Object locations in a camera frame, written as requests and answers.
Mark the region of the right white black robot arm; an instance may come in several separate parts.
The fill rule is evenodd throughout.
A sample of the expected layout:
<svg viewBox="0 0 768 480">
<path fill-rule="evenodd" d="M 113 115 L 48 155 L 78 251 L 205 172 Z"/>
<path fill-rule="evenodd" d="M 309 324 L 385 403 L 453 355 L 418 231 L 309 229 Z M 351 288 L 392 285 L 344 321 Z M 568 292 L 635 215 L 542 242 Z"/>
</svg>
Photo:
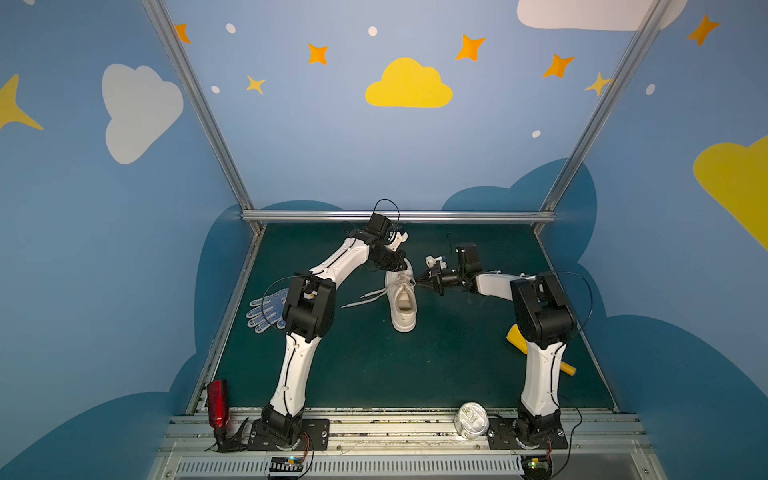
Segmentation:
<svg viewBox="0 0 768 480">
<path fill-rule="evenodd" d="M 515 440 L 524 449 L 568 448 L 558 387 L 562 356 L 577 330 L 577 320 L 557 274 L 512 275 L 486 270 L 471 243 L 458 245 L 456 254 L 455 268 L 442 256 L 427 256 L 427 269 L 416 277 L 416 284 L 440 295 L 449 287 L 462 287 L 513 304 L 515 325 L 527 345 L 525 383 L 512 425 Z"/>
</svg>

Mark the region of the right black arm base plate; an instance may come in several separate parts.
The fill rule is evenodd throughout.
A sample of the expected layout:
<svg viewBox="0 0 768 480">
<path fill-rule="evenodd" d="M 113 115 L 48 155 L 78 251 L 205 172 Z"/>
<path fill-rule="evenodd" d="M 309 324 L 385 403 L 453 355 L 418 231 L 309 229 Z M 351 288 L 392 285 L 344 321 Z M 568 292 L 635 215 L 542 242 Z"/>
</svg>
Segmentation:
<svg viewBox="0 0 768 480">
<path fill-rule="evenodd" d="M 487 437 L 491 450 L 567 450 L 569 447 L 562 425 L 549 418 L 518 419 L 491 414 Z"/>
</svg>

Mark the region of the white sneaker shoe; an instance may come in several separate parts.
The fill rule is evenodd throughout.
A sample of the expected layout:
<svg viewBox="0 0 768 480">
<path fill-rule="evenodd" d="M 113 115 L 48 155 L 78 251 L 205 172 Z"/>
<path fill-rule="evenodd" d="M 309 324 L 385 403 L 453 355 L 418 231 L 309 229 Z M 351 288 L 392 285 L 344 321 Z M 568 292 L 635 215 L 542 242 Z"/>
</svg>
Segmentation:
<svg viewBox="0 0 768 480">
<path fill-rule="evenodd" d="M 413 268 L 408 260 L 405 260 L 405 264 L 405 270 L 387 272 L 385 275 L 385 293 L 392 324 L 401 333 L 408 333 L 415 328 L 418 311 Z"/>
</svg>

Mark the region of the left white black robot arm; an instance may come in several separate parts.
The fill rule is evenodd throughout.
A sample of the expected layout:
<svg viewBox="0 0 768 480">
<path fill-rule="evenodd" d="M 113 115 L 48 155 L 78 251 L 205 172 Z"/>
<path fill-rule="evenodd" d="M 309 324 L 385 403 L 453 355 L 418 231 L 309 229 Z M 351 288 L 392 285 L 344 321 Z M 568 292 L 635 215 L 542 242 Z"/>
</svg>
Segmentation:
<svg viewBox="0 0 768 480">
<path fill-rule="evenodd" d="M 303 435 L 306 386 L 316 350 L 330 331 L 338 288 L 359 267 L 371 261 L 387 272 L 404 271 L 403 244 L 408 233 L 387 216 L 373 213 L 323 262 L 291 277 L 283 307 L 285 353 L 276 389 L 262 409 L 259 431 L 281 449 L 291 448 Z"/>
</svg>

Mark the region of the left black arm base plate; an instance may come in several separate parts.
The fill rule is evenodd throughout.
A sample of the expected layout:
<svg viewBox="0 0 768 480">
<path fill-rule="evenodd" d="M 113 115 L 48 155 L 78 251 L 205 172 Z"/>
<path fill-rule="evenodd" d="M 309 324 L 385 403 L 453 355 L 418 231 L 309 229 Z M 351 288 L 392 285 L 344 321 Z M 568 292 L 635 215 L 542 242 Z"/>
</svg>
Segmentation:
<svg viewBox="0 0 768 480">
<path fill-rule="evenodd" d="M 303 419 L 285 428 L 258 420 L 251 429 L 246 444 L 248 451 L 325 451 L 330 437 L 328 419 Z"/>
</svg>

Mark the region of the white shoelace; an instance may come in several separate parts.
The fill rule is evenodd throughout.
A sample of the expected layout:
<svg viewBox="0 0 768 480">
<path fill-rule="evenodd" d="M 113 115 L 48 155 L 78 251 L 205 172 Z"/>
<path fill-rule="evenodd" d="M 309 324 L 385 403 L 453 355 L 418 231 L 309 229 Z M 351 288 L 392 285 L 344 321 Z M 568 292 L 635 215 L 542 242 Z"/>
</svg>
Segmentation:
<svg viewBox="0 0 768 480">
<path fill-rule="evenodd" d="M 358 301 L 351 302 L 351 303 L 343 305 L 342 309 L 353 308 L 353 307 L 362 306 L 362 305 L 366 305 L 366 304 L 375 302 L 379 298 L 385 296 L 387 293 L 388 293 L 388 288 L 387 287 L 379 289 L 379 290 L 375 290 L 375 291 L 372 291 L 372 292 L 368 292 L 368 293 L 362 295 Z"/>
</svg>

